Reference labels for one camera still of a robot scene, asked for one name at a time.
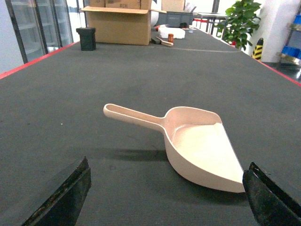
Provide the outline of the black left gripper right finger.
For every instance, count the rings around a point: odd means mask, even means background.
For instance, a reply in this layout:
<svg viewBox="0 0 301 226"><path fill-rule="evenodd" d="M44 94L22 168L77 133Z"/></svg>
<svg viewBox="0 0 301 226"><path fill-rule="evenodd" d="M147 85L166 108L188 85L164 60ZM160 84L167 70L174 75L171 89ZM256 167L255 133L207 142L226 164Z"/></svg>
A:
<svg viewBox="0 0 301 226"><path fill-rule="evenodd" d="M243 173L243 186L254 219L260 226L299 226L301 200L285 191L255 162Z"/></svg>

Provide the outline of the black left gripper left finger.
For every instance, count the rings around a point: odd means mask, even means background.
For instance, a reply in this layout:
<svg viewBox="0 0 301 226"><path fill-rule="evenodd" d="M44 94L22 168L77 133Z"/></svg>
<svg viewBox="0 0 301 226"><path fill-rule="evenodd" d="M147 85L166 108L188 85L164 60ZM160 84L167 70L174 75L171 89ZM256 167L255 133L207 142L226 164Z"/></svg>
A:
<svg viewBox="0 0 301 226"><path fill-rule="evenodd" d="M22 223L23 226L74 226L91 188L91 168L88 160L76 160L60 171L47 185L45 200Z"/></svg>

